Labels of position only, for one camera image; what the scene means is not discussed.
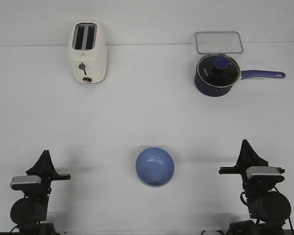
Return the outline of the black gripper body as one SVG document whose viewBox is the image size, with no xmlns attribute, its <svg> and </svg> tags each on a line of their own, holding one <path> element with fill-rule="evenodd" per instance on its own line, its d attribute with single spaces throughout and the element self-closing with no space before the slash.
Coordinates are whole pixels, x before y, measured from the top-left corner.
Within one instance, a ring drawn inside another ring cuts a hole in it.
<svg viewBox="0 0 294 235">
<path fill-rule="evenodd" d="M 276 184 L 281 183 L 285 180 L 285 177 L 282 175 L 285 170 L 277 167 L 278 171 L 282 175 L 282 179 L 279 181 L 250 181 L 246 176 L 246 169 L 239 168 L 239 167 L 220 167 L 219 174 L 239 174 L 242 178 L 243 182 L 243 189 L 245 193 L 266 193 L 272 190 Z"/>
<path fill-rule="evenodd" d="M 52 181 L 66 181 L 70 180 L 70 174 L 56 174 L 54 176 L 36 176 L 35 180 L 32 180 L 26 186 L 26 196 L 49 196 L 51 193 Z"/>
</svg>

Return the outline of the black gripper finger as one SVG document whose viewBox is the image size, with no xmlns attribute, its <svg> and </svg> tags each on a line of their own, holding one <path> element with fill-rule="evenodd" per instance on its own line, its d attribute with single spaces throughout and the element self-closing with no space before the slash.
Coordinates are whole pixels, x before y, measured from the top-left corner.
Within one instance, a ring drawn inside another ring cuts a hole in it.
<svg viewBox="0 0 294 235">
<path fill-rule="evenodd" d="M 47 154 L 47 166 L 46 166 L 47 173 L 48 174 L 57 174 L 57 172 L 54 168 L 54 165 L 52 163 L 49 150 L 47 150 L 46 154 Z"/>
<path fill-rule="evenodd" d="M 246 159 L 250 166 L 269 166 L 269 163 L 258 156 L 258 154 L 251 147 L 249 142 L 246 140 Z"/>
<path fill-rule="evenodd" d="M 240 153 L 236 162 L 237 167 L 244 167 L 245 164 L 245 144 L 246 140 L 242 140 Z"/>
<path fill-rule="evenodd" d="M 47 150 L 44 150 L 38 159 L 38 161 L 26 171 L 26 174 L 44 174 L 46 171 L 45 160 L 47 157 Z"/>
</svg>

